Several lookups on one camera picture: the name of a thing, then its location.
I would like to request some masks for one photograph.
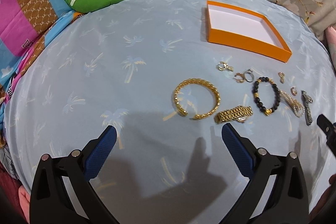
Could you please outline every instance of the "silver ring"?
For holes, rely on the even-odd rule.
[[[245,71],[244,72],[244,77],[245,77],[245,74],[247,73],[248,75],[251,75],[251,77],[252,77],[252,80],[248,80],[246,77],[245,77],[245,80],[247,81],[247,82],[249,82],[249,83],[251,83],[251,82],[253,82],[254,81],[254,75],[253,75],[253,70],[251,70],[251,69],[248,69],[247,71]]]

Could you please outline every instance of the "earring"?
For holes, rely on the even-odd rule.
[[[245,76],[243,73],[238,72],[235,74],[235,77],[233,77],[233,79],[235,79],[238,83],[243,83],[245,81]]]
[[[292,93],[294,96],[297,95],[297,90],[296,90],[295,87],[292,87],[292,88],[291,88],[291,93]]]
[[[216,67],[217,67],[218,70],[228,69],[230,71],[233,71],[233,67],[229,66],[226,62],[223,62],[223,61],[219,62]]]
[[[280,77],[280,83],[283,84],[285,82],[285,74],[283,72],[279,72],[278,75]]]
[[[249,82],[249,83],[251,83],[251,82],[254,81],[254,75],[253,75],[252,72],[253,72],[252,69],[248,69],[247,71],[244,72],[244,78],[245,78],[245,80],[246,80],[247,82]],[[248,79],[246,78],[245,74],[250,75],[252,79],[251,79],[251,80],[248,80]]]

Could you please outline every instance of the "beaded bracelet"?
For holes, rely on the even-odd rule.
[[[261,82],[269,82],[272,85],[272,88],[275,93],[275,101],[274,101],[272,108],[266,109],[263,106],[263,103],[259,99],[258,87],[259,87],[259,83]],[[269,116],[270,114],[272,114],[274,111],[278,109],[278,106],[280,103],[280,92],[279,92],[277,85],[272,81],[272,79],[269,79],[268,77],[259,77],[259,79],[256,80],[256,82],[254,82],[253,84],[252,93],[254,95],[254,102],[256,103],[257,107],[259,107],[260,111],[264,113],[266,116]]]

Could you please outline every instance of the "jewelry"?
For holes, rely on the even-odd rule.
[[[252,72],[253,72],[252,69],[248,69],[247,71],[244,71],[244,73],[240,73],[240,72],[238,72],[238,73],[235,74],[235,77],[239,76],[239,77],[241,77],[241,79],[237,79],[237,78],[235,78],[235,77],[233,77],[233,79],[235,79],[238,83],[243,83],[244,81],[251,83],[251,82],[254,81],[254,75],[253,75]],[[251,79],[251,80],[248,80],[248,79],[246,78],[245,74],[251,75],[251,78],[252,78],[252,79]]]
[[[252,72],[253,72],[252,69],[248,69],[247,71],[244,72],[244,78],[245,78],[245,80],[246,80],[247,82],[249,82],[249,83],[252,83],[252,82],[254,81],[254,75],[253,75]],[[251,80],[248,80],[248,79],[246,78],[245,74],[250,75],[252,79],[251,79]]]
[[[215,95],[215,98],[216,98],[216,104],[214,106],[214,108],[206,113],[206,114],[196,114],[193,119],[195,120],[200,120],[200,119],[203,119],[203,118],[206,118],[210,115],[212,115],[217,109],[218,109],[218,106],[220,105],[221,103],[221,97],[219,96],[219,93],[218,93],[218,90],[215,88],[215,86],[213,84],[211,84],[210,82],[206,81],[206,80],[202,80],[202,79],[199,79],[199,78],[192,78],[192,79],[187,79],[187,80],[184,80],[182,83],[180,83],[177,88],[174,90],[174,103],[178,109],[178,111],[183,115],[183,116],[187,116],[188,115],[188,112],[186,110],[184,110],[179,101],[178,101],[178,98],[177,98],[177,94],[179,93],[180,89],[186,85],[189,85],[189,84],[197,84],[197,85],[202,85],[206,88],[208,88],[210,91],[212,91],[212,93]]]
[[[233,79],[235,79],[238,83],[243,83],[245,81],[245,76],[243,73],[238,72],[235,74],[235,77],[233,77]]]
[[[309,104],[313,103],[313,99],[304,90],[301,90],[301,93],[302,93],[303,106],[305,109],[306,124],[307,126],[309,126],[313,122],[313,119],[311,117],[310,108],[309,108]]]
[[[287,104],[291,107],[296,117],[300,118],[304,113],[305,109],[301,103],[299,103],[297,100],[292,98],[290,95],[288,95],[286,92],[279,90],[280,96],[287,102]]]
[[[294,96],[297,95],[297,90],[296,90],[295,87],[292,87],[292,88],[291,88],[291,93],[292,93]]]
[[[216,123],[229,122],[229,121],[245,122],[252,114],[253,111],[250,106],[237,106],[233,109],[228,109],[219,112],[215,116],[215,122]]]
[[[272,88],[275,94],[275,102],[272,108],[266,109],[259,99],[258,87],[259,87],[259,83],[261,82],[269,82],[272,85]],[[256,103],[257,107],[259,107],[260,111],[264,113],[266,116],[269,116],[270,114],[272,114],[274,111],[278,109],[278,106],[280,103],[280,92],[278,90],[277,85],[272,81],[272,79],[269,79],[268,77],[259,77],[259,79],[256,80],[256,82],[254,82],[253,84],[252,93],[254,95],[254,102]]]
[[[283,72],[279,72],[278,75],[280,77],[280,82],[283,84],[285,82],[285,74]]]
[[[223,62],[223,61],[219,62],[216,67],[219,70],[226,70],[226,69],[228,69],[230,71],[233,71],[233,67],[229,66],[226,62]]]

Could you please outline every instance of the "colorful blanket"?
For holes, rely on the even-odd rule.
[[[73,20],[64,0],[0,0],[0,146],[5,103],[21,76]]]

